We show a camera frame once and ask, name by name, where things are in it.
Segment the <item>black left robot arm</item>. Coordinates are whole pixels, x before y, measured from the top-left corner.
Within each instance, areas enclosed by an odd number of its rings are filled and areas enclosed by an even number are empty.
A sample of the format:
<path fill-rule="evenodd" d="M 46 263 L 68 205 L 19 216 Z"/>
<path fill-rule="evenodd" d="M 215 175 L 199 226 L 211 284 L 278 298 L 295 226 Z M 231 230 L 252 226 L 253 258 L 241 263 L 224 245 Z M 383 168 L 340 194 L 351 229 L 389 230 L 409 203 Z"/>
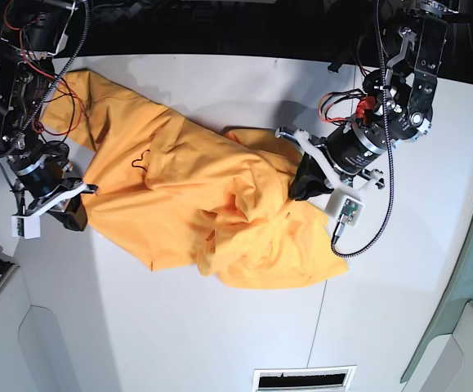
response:
<path fill-rule="evenodd" d="M 441 1 L 406 1 L 387 24 L 375 20 L 380 66 L 363 72 L 360 88 L 320 100 L 319 118 L 335 130 L 307 137 L 315 151 L 303 154 L 288 189 L 291 200 L 335 194 L 357 177 L 395 196 L 395 146 L 431 128 L 449 12 Z"/>

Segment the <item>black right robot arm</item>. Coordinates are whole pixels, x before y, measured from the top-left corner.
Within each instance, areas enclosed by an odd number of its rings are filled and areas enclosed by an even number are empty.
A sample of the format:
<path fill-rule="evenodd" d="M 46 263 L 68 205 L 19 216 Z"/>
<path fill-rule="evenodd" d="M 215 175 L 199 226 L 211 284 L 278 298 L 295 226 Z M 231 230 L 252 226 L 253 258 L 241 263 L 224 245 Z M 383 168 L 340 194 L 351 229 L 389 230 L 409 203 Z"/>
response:
<path fill-rule="evenodd" d="M 40 235 L 40 220 L 48 214 L 65 229 L 81 232 L 87 226 L 82 194 L 96 186 L 69 172 L 69 146 L 65 140 L 45 140 L 41 123 L 44 106 L 56 97 L 70 99 L 72 131 L 83 104 L 65 81 L 67 68 L 56 71 L 54 57 L 65 47 L 66 29 L 83 10 L 83 31 L 74 53 L 86 41 L 91 8 L 87 1 L 10 1 L 3 10 L 0 38 L 0 168 L 12 172 L 11 192 L 17 212 L 12 234 L 24 239 Z"/>

